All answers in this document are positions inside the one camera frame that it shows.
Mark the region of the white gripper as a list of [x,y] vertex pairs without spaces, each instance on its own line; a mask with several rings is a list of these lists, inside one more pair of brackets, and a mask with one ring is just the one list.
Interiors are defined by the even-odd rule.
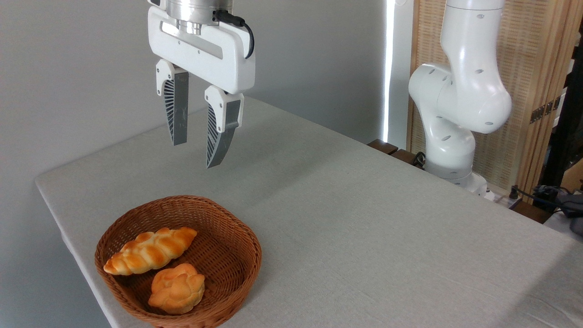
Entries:
[[254,39],[231,5],[152,5],[148,43],[161,60],[156,89],[162,96],[172,144],[187,142],[189,73],[212,84],[208,103],[206,167],[224,160],[241,126],[244,95],[256,82]]

